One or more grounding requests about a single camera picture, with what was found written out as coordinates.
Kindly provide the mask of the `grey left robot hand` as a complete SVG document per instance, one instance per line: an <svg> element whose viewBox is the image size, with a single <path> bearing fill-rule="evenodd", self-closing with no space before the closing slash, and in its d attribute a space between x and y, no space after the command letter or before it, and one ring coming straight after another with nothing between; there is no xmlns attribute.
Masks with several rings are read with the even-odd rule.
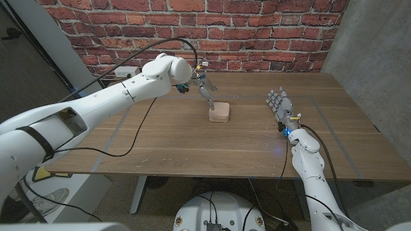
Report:
<svg viewBox="0 0 411 231"><path fill-rule="evenodd" d="M213 99L211 97L211 93L209 92L210 90L213 92L216 92L217 86L212 84L212 82L206 78L205 74L198 74L197 72L194 72L191 76L191 79L189 81L190 85L196 85L199 87L199 93L200 95L206 99L209 108L211 110L214 110L214 103L213 103Z"/></svg>

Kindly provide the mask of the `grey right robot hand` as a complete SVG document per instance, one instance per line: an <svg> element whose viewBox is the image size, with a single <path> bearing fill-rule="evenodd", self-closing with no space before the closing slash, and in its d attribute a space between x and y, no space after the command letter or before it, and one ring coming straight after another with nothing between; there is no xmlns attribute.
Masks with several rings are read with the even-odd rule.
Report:
<svg viewBox="0 0 411 231"><path fill-rule="evenodd" d="M292 119L295 117L292 110L292 101L282 87L279 88L279 93L271 90L268 93L268 99L266 102L273 111L275 119L279 123L280 132L286 128L290 132L300 128L298 120Z"/></svg>

